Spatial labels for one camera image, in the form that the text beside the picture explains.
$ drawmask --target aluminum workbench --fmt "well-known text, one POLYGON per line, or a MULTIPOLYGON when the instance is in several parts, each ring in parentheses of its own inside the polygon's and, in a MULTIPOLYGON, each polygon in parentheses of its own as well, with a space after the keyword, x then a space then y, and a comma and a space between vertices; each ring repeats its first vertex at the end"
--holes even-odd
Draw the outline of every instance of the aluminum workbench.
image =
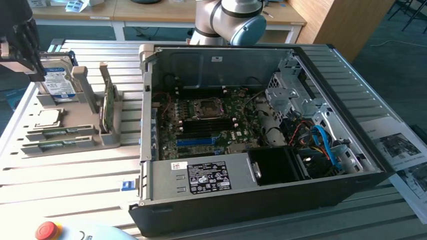
MULTIPOLYGON (((58 222, 83 219, 115 226, 139 239, 146 239, 129 211, 121 208, 138 199, 135 190, 121 192, 121 187, 122 181, 134 180, 141 172, 143 77, 139 69, 139 46, 143 43, 67 40, 63 44, 51 46, 50 50, 54 52, 74 50, 79 65, 89 68, 89 81, 95 92, 105 90, 99 62, 109 62, 113 82, 118 90, 125 91, 122 145, 97 152, 31 159, 15 157, 21 154, 15 150, 15 144, 19 142, 27 117, 38 108, 37 87, 30 84, 0 138, 3 216, 19 211, 53 218, 58 222)), ((381 107, 385 103, 378 99, 377 93, 333 48, 326 45, 306 45, 303 49, 361 122, 396 114, 381 107)), ((427 239, 427 225, 422 225, 397 189, 386 181, 376 188, 354 194, 335 207, 157 239, 186 237, 222 240, 427 239)))

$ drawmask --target floor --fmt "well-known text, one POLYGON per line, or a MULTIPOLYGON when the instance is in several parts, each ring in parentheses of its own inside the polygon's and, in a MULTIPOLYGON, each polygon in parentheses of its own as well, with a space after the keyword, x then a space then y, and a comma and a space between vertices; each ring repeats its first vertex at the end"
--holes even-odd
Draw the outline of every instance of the floor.
MULTIPOLYGON (((389 21, 386 15, 377 31, 361 51, 353 65, 380 95, 389 102, 405 121, 427 131, 427 47, 420 47, 402 43, 388 43, 374 47, 389 40, 410 42, 421 45, 427 44, 427 34, 424 29, 427 22, 416 20, 405 32, 402 28, 410 19, 402 12, 389 21)), ((137 36, 133 27, 125 30, 127 40, 147 41, 185 41, 189 38, 186 28, 139 28, 145 36, 137 36)), ((46 51, 54 38, 74 40, 115 40, 111 27, 94 26, 39 26, 41 47, 46 51)), ((29 79, 23 74, 14 73, 0 68, 0 133, 14 114, 7 102, 5 91, 25 88, 29 79)))

